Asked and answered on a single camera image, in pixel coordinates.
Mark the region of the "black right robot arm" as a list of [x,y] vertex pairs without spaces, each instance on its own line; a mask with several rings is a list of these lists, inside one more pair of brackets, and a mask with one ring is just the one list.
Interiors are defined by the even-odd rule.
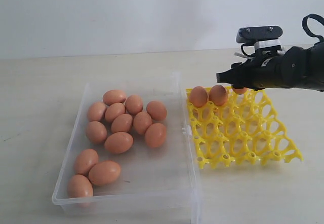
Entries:
[[233,63],[230,70],[217,73],[216,81],[255,91],[300,88],[322,92],[323,42],[308,49],[293,46],[283,54],[275,48],[266,54],[257,50],[244,63]]

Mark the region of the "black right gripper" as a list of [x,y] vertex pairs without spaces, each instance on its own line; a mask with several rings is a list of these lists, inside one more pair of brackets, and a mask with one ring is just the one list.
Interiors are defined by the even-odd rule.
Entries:
[[228,83],[234,88],[304,88],[308,79],[308,52],[292,47],[282,55],[256,55],[246,62],[231,64],[231,69],[216,73],[217,83]]

